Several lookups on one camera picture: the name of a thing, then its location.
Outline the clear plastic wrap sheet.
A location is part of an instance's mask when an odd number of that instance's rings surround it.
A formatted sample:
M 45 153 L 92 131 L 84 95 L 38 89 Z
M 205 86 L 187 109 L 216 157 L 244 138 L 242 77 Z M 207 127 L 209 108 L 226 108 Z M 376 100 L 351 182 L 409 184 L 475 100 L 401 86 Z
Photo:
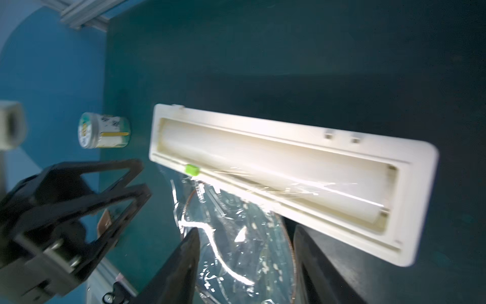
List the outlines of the clear plastic wrap sheet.
M 166 167 L 175 223 L 199 232 L 205 303 L 363 303 L 302 225 Z

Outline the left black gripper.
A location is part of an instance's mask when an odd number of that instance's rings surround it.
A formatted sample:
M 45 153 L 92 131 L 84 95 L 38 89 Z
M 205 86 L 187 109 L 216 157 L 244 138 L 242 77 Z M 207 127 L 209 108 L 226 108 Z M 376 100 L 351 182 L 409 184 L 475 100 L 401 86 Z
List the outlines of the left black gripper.
M 138 159 L 108 162 L 63 162 L 20 181 L 7 194 L 7 212 L 68 201 L 70 214 L 39 217 L 27 213 L 6 226 L 1 248 L 1 297 L 11 303 L 47 303 L 66 296 L 87 281 L 120 234 L 150 199 L 145 184 L 129 186 L 143 171 Z M 83 175 L 115 170 L 127 172 L 101 193 Z M 82 219 L 108 209 L 113 224 L 91 239 Z

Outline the white plastic wrap dispenser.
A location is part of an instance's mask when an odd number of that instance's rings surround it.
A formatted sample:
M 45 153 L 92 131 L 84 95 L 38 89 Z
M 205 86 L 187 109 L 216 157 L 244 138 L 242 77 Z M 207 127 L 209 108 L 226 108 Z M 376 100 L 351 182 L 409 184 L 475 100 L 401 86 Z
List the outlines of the white plastic wrap dispenser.
M 157 104 L 149 158 L 408 267 L 439 150 L 425 141 Z

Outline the round grey glass plate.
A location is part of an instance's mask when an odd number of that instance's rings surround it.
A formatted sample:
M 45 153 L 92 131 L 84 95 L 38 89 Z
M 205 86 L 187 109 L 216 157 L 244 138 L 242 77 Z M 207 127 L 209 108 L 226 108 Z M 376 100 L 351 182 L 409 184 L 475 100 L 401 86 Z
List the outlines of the round grey glass plate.
M 282 218 L 207 184 L 175 195 L 181 236 L 199 230 L 204 303 L 294 303 L 296 262 Z

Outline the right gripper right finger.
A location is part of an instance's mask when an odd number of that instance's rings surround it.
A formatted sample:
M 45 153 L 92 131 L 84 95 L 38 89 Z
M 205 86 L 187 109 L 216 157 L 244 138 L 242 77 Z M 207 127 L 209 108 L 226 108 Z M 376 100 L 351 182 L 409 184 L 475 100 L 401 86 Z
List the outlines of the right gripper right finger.
M 304 229 L 367 303 L 485 303 L 485 240 L 427 229 L 415 263 L 399 267 Z

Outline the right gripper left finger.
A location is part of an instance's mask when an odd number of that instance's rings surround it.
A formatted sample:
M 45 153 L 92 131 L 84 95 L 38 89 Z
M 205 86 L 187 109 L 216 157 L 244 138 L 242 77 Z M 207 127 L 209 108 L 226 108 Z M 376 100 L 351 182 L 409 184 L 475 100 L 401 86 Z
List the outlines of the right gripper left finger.
M 199 256 L 199 230 L 192 228 L 149 284 L 130 303 L 192 303 Z

